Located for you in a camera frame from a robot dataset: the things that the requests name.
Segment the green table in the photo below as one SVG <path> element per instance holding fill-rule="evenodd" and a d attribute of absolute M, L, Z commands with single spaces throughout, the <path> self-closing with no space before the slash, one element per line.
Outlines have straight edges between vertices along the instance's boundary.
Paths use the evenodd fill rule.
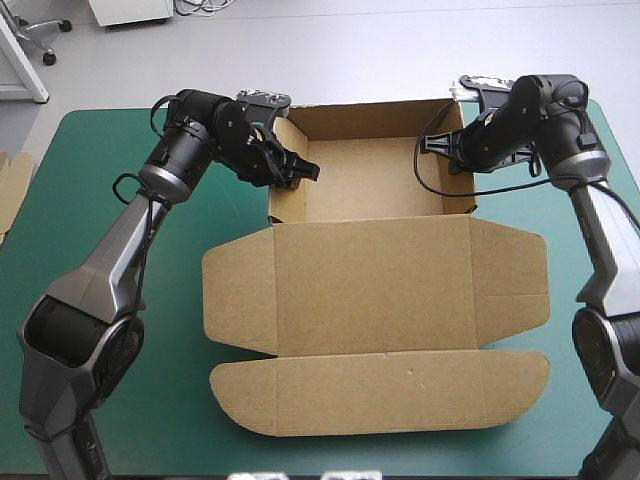
<path fill-rule="evenodd" d="M 465 109 L 467 119 L 477 112 L 477 107 Z M 640 195 L 599 106 L 592 103 L 589 111 L 614 161 L 612 185 L 640 211 Z M 18 415 L 22 354 L 15 331 L 50 280 L 80 263 L 122 211 L 111 182 L 123 171 L 137 171 L 151 151 L 157 139 L 148 118 L 148 110 L 67 115 L 0 250 L 0 472 L 44 471 Z M 524 165 L 477 176 L 480 189 L 527 180 Z M 590 263 L 563 193 L 545 186 L 483 197 L 476 213 L 540 233 L 548 242 L 551 320 L 496 344 L 541 350 L 551 361 L 549 384 L 531 411 L 488 430 L 292 439 L 265 437 L 237 426 L 218 407 L 208 382 L 217 363 L 261 355 L 205 337 L 201 257 L 215 245 L 266 227 L 266 201 L 266 189 L 238 182 L 230 171 L 214 165 L 192 199 L 167 218 L 149 257 L 146 345 L 95 414 L 115 474 L 577 471 L 609 417 L 598 409 L 571 342 L 574 297 L 590 275 Z"/>

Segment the cardboard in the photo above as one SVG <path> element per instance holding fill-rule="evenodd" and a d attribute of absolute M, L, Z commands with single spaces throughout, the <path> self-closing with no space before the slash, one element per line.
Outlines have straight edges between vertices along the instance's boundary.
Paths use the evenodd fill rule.
<path fill-rule="evenodd" d="M 287 148 L 320 166 L 317 182 L 298 190 L 272 188 L 269 215 L 277 222 L 314 222 L 468 213 L 473 198 L 425 191 L 413 174 L 416 136 L 448 100 L 292 108 L 275 132 Z M 461 128 L 452 107 L 436 131 Z M 473 191 L 473 175 L 449 175 L 448 163 L 421 155 L 423 178 L 435 188 Z"/>
<path fill-rule="evenodd" d="M 276 224 L 203 279 L 207 336 L 281 357 L 475 349 L 549 318 L 544 239 L 469 215 Z"/>
<path fill-rule="evenodd" d="M 18 215 L 33 168 L 33 158 L 27 153 L 18 153 L 10 161 L 7 153 L 0 152 L 0 245 Z"/>
<path fill-rule="evenodd" d="M 211 385 L 239 425 L 273 436 L 487 428 L 538 399 L 537 352 L 423 351 L 218 365 Z"/>
<path fill-rule="evenodd" d="M 271 189 L 274 225 L 203 258 L 209 338 L 278 355 L 212 372 L 240 425 L 276 436 L 485 428 L 542 392 L 542 354 L 479 347 L 549 318 L 544 240 L 474 219 L 472 198 L 414 177 L 416 136 L 448 101 L 296 107 L 277 120 L 318 181 Z M 430 132 L 462 126 L 455 105 Z M 474 189 L 442 157 L 420 155 L 419 168 L 437 189 Z"/>

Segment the white cabinet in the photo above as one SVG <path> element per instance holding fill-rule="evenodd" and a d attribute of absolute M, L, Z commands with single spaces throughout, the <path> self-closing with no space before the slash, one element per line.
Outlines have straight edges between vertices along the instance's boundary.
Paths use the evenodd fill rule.
<path fill-rule="evenodd" d="M 101 27 L 173 16 L 173 0 L 89 0 Z"/>

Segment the white cable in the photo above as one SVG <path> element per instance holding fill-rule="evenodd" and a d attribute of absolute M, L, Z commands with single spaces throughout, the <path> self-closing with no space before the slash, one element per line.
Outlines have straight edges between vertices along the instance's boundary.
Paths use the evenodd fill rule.
<path fill-rule="evenodd" d="M 201 0 L 200 3 L 198 3 L 198 0 L 180 0 L 180 5 L 181 5 L 180 13 L 182 13 L 183 15 L 193 15 L 196 17 L 212 17 L 216 12 L 219 12 L 220 10 L 224 10 L 234 2 L 235 0 L 223 0 L 223 2 L 220 5 L 216 5 L 215 0 Z M 194 9 L 190 10 L 185 5 L 185 3 L 188 3 L 192 7 L 197 7 L 197 8 L 195 10 Z"/>

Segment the box lid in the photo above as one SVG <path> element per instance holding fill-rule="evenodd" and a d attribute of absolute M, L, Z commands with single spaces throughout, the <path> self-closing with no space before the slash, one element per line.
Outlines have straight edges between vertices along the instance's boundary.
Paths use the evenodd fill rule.
<path fill-rule="evenodd" d="M 228 363 L 210 381 L 241 426 L 296 436 L 501 425 L 535 403 L 548 376 L 537 352 L 459 350 Z"/>
<path fill-rule="evenodd" d="M 468 215 L 277 224 L 203 258 L 209 338 L 279 356 L 475 349 L 549 317 L 542 237 Z"/>

